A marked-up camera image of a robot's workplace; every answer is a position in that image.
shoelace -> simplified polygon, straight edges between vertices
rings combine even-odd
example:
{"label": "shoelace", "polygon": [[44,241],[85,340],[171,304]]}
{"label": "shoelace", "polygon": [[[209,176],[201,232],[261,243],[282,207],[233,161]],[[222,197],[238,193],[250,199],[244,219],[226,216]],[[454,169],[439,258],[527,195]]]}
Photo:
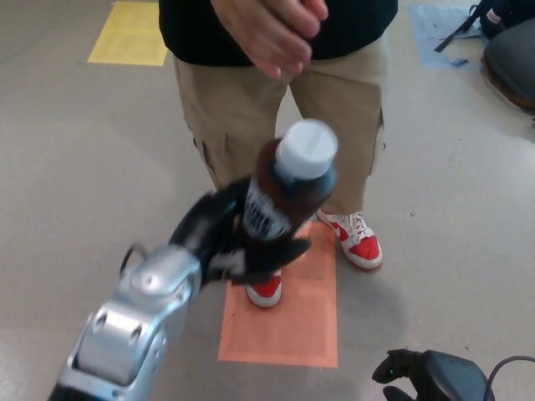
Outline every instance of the shoelace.
{"label": "shoelace", "polygon": [[360,243],[364,238],[374,236],[374,232],[368,227],[360,212],[349,216],[349,233],[351,238],[356,240],[357,243]]}

black shirt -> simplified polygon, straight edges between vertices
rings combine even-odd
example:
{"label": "black shirt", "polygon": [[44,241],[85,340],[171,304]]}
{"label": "black shirt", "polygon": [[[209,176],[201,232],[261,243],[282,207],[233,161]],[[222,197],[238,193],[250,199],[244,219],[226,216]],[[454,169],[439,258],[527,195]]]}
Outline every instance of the black shirt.
{"label": "black shirt", "polygon": [[[398,0],[326,0],[329,17],[311,41],[313,59],[338,58],[380,38]],[[217,19],[210,0],[160,0],[160,30],[178,59],[208,66],[250,65]]]}

brown bottle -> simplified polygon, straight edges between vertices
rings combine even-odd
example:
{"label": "brown bottle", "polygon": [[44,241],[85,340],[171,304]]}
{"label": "brown bottle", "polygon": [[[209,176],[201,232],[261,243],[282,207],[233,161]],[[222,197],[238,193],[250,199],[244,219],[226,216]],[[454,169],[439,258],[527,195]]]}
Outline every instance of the brown bottle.
{"label": "brown bottle", "polygon": [[287,240],[318,211],[336,184],[337,151],[334,132],[313,119],[260,150],[242,219],[251,245]]}

orange mat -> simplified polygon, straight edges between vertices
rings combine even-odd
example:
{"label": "orange mat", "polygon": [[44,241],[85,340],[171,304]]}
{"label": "orange mat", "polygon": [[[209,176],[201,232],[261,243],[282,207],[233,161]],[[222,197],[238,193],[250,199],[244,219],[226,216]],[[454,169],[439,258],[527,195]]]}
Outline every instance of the orange mat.
{"label": "orange mat", "polygon": [[312,246],[283,269],[280,303],[261,310],[228,286],[219,360],[338,367],[335,242],[330,228],[308,223]]}

hand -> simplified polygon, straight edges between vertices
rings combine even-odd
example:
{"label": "hand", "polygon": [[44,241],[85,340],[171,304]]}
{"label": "hand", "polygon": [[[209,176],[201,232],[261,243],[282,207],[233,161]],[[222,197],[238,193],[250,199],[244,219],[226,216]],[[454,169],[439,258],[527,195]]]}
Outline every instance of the hand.
{"label": "hand", "polygon": [[[388,352],[388,357],[374,371],[372,379],[381,384],[392,383],[398,378],[409,378],[410,371],[417,364],[421,353],[408,349],[396,349]],[[383,388],[386,401],[415,401],[409,394],[394,386]]]}
{"label": "hand", "polygon": [[243,213],[250,181],[247,177],[203,196],[171,236],[171,244],[184,246],[201,262],[202,285],[220,280],[236,284],[267,282],[310,246],[302,239],[288,240],[269,250],[245,245],[237,220]]}
{"label": "hand", "polygon": [[253,64],[273,79],[300,74],[312,56],[306,39],[328,16],[324,0],[211,0],[219,20]]}

